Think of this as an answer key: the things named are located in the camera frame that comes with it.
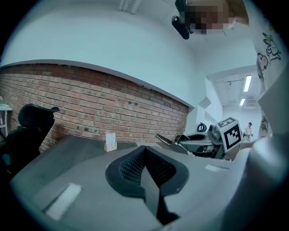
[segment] ceiling light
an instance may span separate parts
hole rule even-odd
[[[251,78],[252,78],[251,75],[247,75],[244,92],[247,92],[249,90],[250,83],[251,83]]]
[[[240,106],[243,106],[244,102],[245,102],[245,99],[242,99],[241,103],[240,103]]]

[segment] person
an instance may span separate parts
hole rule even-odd
[[[189,23],[194,32],[208,34],[213,30],[229,29],[235,23],[249,27],[262,93],[259,138],[289,132],[284,116],[288,104],[288,92],[284,88],[288,85],[288,50],[262,11],[251,0],[185,0],[185,4],[185,23]],[[234,159],[240,149],[252,145],[253,142],[242,142],[228,153],[227,158]]]
[[[251,141],[251,136],[253,136],[251,126],[252,126],[252,123],[249,122],[248,126],[245,128],[243,132],[244,141]]]

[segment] small paper card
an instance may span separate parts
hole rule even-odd
[[[116,149],[116,134],[106,134],[106,149],[107,152],[115,150]]]

